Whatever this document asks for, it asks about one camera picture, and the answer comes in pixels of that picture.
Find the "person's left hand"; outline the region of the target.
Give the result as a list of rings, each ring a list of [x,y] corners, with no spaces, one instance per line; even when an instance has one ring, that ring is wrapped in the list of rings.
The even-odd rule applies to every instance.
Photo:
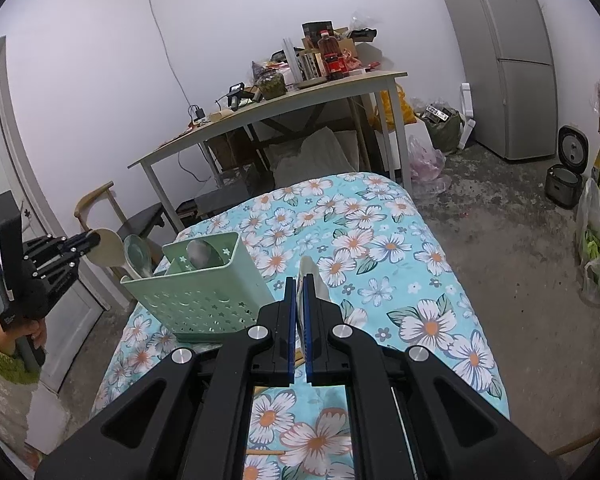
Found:
[[[13,356],[16,353],[16,341],[27,336],[31,337],[35,348],[46,344],[47,330],[44,318],[19,326],[12,325],[8,330],[4,330],[0,323],[0,351],[6,356]]]

